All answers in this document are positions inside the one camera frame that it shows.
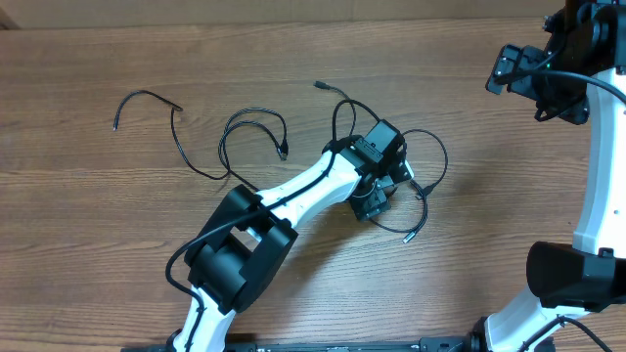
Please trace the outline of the black USB cable long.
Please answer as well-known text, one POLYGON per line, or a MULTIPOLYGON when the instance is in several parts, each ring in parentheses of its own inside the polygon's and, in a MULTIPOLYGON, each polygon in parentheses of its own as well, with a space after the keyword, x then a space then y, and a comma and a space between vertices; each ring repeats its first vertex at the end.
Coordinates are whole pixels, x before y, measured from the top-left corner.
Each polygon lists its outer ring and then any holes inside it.
POLYGON ((450 159, 446 145, 435 133, 423 128, 412 128, 404 131, 402 135, 409 138, 407 159, 417 168, 416 175, 409 181, 409 186, 415 192, 415 201, 421 205, 421 213, 415 225, 404 229, 384 225, 376 219, 371 219, 370 223, 387 233, 401 236, 401 242, 409 244, 427 224, 429 198, 444 181, 450 159))

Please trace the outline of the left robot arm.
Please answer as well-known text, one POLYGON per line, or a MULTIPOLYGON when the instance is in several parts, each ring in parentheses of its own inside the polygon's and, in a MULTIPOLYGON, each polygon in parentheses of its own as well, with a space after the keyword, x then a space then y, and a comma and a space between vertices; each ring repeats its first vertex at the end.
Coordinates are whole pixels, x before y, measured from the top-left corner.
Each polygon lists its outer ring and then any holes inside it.
POLYGON ((309 169, 272 189, 231 190, 198 236, 173 258, 190 268, 176 287, 192 304, 169 351, 222 351, 236 314, 269 286, 298 237, 297 228, 336 203, 348 202, 360 221, 389 208, 386 190, 409 181, 402 133, 380 120, 366 136, 334 138, 309 169))

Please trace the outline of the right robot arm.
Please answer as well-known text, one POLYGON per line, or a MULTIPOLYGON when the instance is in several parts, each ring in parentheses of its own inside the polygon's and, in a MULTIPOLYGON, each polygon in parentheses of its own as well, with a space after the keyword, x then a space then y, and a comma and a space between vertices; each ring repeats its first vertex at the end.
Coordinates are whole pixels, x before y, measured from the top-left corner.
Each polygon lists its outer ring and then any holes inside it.
POLYGON ((539 122, 591 125, 583 208, 570 244, 530 247, 524 289, 476 323, 468 351, 552 351, 552 333, 625 301, 625 4, 568 1, 543 28, 544 49, 501 49, 485 88, 534 101, 539 122))

